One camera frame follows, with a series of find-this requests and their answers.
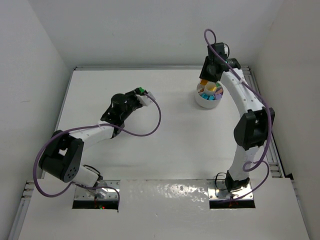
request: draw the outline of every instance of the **metal frame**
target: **metal frame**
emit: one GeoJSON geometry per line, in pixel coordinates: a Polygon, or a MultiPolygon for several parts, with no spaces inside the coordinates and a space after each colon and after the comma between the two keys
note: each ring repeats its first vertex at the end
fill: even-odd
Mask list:
{"type": "Polygon", "coordinates": [[[11,231],[8,240],[18,240],[22,226],[25,221],[29,203],[31,200],[32,193],[34,191],[35,183],[33,181],[27,181],[22,193],[20,205],[16,212],[11,231]]]}
{"type": "MultiPolygon", "coordinates": [[[[103,71],[103,70],[200,70],[202,69],[202,66],[197,66],[197,65],[191,65],[191,66],[118,66],[118,67],[114,67],[114,66],[78,66],[74,69],[74,71],[103,71]]],[[[243,70],[243,74],[244,77],[246,79],[246,81],[249,83],[249,85],[251,85],[251,87],[253,87],[256,91],[259,92],[259,88],[257,85],[257,81],[252,73],[252,70],[248,67],[248,66],[242,66],[241,69],[243,70]]],[[[61,119],[61,115],[62,115],[62,111],[63,111],[63,107],[65,105],[65,101],[67,98],[67,93],[69,90],[69,86],[71,84],[71,79],[73,76],[73,72],[71,73],[69,82],[68,82],[68,86],[64,95],[64,99],[62,102],[62,106],[61,106],[61,110],[59,113],[59,117],[57,120],[57,124],[55,126],[55,129],[58,128],[60,119],[61,119]]],[[[271,141],[271,145],[269,146],[269,151],[267,154],[267,161],[270,165],[270,168],[272,169],[271,171],[271,175],[273,178],[284,178],[284,171],[283,171],[283,167],[278,155],[278,151],[276,148],[276,144],[274,141],[274,137],[272,136],[272,141],[271,141]]],[[[27,210],[28,210],[28,206],[31,200],[31,195],[32,195],[32,191],[33,191],[33,187],[32,185],[34,185],[33,181],[28,181],[26,183],[26,187],[25,190],[23,191],[22,197],[21,197],[21,202],[17,211],[17,214],[15,216],[13,225],[11,227],[11,231],[9,234],[9,238],[8,240],[17,240],[19,238],[22,226],[23,226],[23,222],[25,220],[26,214],[27,214],[27,210]]],[[[300,211],[302,214],[302,217],[304,217],[303,211],[300,207],[300,211]]]]}

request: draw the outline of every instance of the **small colored block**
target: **small colored block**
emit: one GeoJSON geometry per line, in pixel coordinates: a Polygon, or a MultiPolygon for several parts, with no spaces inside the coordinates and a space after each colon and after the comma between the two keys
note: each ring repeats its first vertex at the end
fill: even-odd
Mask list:
{"type": "Polygon", "coordinates": [[[205,94],[205,93],[202,94],[201,97],[204,98],[204,99],[208,99],[209,98],[209,96],[207,94],[205,94]]]}
{"type": "Polygon", "coordinates": [[[222,94],[215,94],[214,97],[215,97],[215,100],[219,100],[222,98],[222,94]]]}
{"type": "Polygon", "coordinates": [[[200,84],[205,86],[208,83],[208,80],[201,79],[200,84]]]}
{"type": "Polygon", "coordinates": [[[217,90],[217,87],[216,87],[216,86],[213,86],[213,87],[211,87],[211,88],[208,88],[208,90],[211,91],[211,92],[214,92],[214,91],[217,90]]]}
{"type": "Polygon", "coordinates": [[[145,90],[142,87],[139,87],[139,91],[140,91],[140,93],[144,93],[145,92],[145,90]]]}
{"type": "Polygon", "coordinates": [[[223,92],[224,92],[224,89],[220,88],[215,92],[215,94],[222,94],[223,92]]]}

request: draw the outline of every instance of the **white table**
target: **white table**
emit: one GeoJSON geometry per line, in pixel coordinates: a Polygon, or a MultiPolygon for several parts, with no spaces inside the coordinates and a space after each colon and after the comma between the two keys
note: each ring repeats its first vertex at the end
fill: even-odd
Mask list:
{"type": "MultiPolygon", "coordinates": [[[[199,69],[74,71],[58,129],[97,123],[114,94],[136,87],[156,97],[162,122],[151,136],[121,133],[82,155],[82,162],[99,169],[105,179],[121,180],[119,213],[72,209],[73,189],[53,199],[35,191],[19,239],[307,240],[289,179],[270,177],[254,193],[254,209],[209,209],[205,179],[229,169],[236,150],[233,129],[240,118],[226,90],[217,108],[197,106],[193,94],[199,73],[199,69]]],[[[134,112],[125,127],[147,133],[157,121],[153,104],[134,112]]],[[[263,166],[250,174],[253,187],[265,174],[263,166]]],[[[64,185],[49,174],[40,183],[50,193],[64,185]]]]}

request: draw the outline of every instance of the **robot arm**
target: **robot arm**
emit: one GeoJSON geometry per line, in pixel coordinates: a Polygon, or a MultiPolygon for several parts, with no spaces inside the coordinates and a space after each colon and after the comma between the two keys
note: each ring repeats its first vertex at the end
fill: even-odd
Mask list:
{"type": "MultiPolygon", "coordinates": [[[[229,91],[240,115],[240,121],[233,131],[237,144],[236,151],[224,181],[226,189],[231,192],[247,186],[249,173],[243,171],[243,166],[246,162],[254,162],[257,151],[267,139],[268,119],[265,106],[242,84],[242,82],[247,82],[238,61],[235,58],[227,59],[229,49],[225,48],[225,44],[222,42],[211,46],[241,77],[241,81],[239,81],[229,71],[225,62],[218,59],[208,47],[208,56],[205,58],[200,78],[215,83],[221,81],[229,91]]],[[[270,108],[270,114],[273,123],[275,112],[272,108],[270,108]]]]}
{"type": "Polygon", "coordinates": [[[86,187],[94,187],[100,176],[80,165],[83,150],[119,135],[121,130],[117,127],[123,129],[125,120],[133,111],[152,103],[145,93],[154,99],[151,92],[146,92],[141,87],[114,95],[109,108],[98,122],[100,127],[73,131],[58,137],[44,150],[39,167],[65,183],[73,181],[86,187]]]}

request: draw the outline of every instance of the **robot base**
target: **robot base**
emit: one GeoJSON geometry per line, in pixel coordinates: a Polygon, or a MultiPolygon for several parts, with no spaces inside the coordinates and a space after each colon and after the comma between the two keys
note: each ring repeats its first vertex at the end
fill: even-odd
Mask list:
{"type": "MultiPolygon", "coordinates": [[[[115,188],[118,192],[120,191],[120,180],[102,180],[109,187],[115,188]]],[[[95,198],[95,194],[83,189],[76,187],[73,200],[73,209],[114,209],[118,210],[118,195],[112,189],[106,189],[106,195],[104,198],[95,198]]]]}
{"type": "Polygon", "coordinates": [[[252,191],[250,182],[246,187],[241,187],[235,191],[228,192],[224,180],[207,181],[208,197],[210,209],[254,209],[255,201],[253,193],[244,198],[230,201],[232,198],[238,198],[252,191]]]}

